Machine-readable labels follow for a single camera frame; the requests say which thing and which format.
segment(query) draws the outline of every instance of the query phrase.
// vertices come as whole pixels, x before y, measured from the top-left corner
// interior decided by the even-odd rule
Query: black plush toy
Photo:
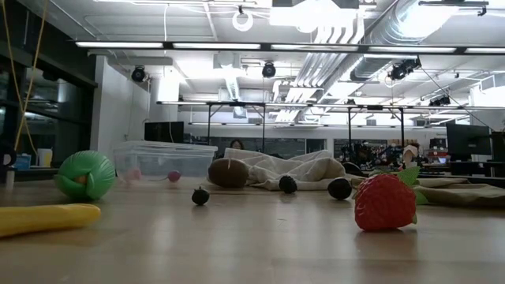
[[[199,187],[198,189],[195,189],[193,192],[193,195],[191,196],[191,200],[196,204],[196,205],[204,205],[209,198],[211,197],[211,194],[205,190]]]
[[[328,185],[328,193],[337,200],[344,200],[352,191],[353,187],[345,178],[336,178]]]
[[[298,190],[297,183],[290,176],[281,177],[281,179],[279,180],[279,188],[285,194],[291,194]]]

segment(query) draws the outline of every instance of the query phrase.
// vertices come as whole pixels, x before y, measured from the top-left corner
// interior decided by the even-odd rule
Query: red strawberry
[[[393,174],[363,181],[357,191],[354,218],[363,230],[407,226],[416,214],[416,195]]]

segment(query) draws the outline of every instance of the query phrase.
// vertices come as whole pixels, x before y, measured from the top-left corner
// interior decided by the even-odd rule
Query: person
[[[230,148],[244,150],[244,144],[239,139],[235,139],[231,141]]]

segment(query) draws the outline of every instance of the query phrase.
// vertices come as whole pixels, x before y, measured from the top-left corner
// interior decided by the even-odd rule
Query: computer monitor
[[[144,125],[144,140],[183,143],[184,122],[146,122]]]
[[[490,155],[489,127],[447,124],[449,155]]]

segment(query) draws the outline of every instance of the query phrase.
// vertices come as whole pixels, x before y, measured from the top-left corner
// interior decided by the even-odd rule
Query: plastic storage bin
[[[124,181],[163,179],[174,170],[181,173],[181,180],[205,178],[217,150],[214,146],[127,141],[114,149],[114,163]]]

